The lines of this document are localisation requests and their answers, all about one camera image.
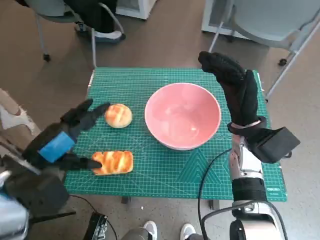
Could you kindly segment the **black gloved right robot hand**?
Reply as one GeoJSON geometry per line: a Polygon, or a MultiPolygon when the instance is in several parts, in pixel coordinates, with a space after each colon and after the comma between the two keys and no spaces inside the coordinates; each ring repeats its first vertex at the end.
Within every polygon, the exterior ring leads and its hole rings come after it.
{"type": "Polygon", "coordinates": [[[245,70],[238,62],[221,53],[201,51],[201,69],[215,76],[224,91],[231,122],[247,126],[259,120],[258,87],[252,70],[245,70]]]}

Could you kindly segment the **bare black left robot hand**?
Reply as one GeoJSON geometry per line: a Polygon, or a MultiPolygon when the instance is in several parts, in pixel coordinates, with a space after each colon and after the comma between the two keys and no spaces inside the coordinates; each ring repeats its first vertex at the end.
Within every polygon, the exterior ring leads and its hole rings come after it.
{"type": "Polygon", "coordinates": [[[85,100],[61,116],[59,122],[47,126],[26,147],[22,157],[40,170],[47,167],[64,171],[101,168],[100,162],[72,152],[81,133],[94,127],[111,105],[106,102],[90,110],[92,103],[92,99],[85,100]]]}

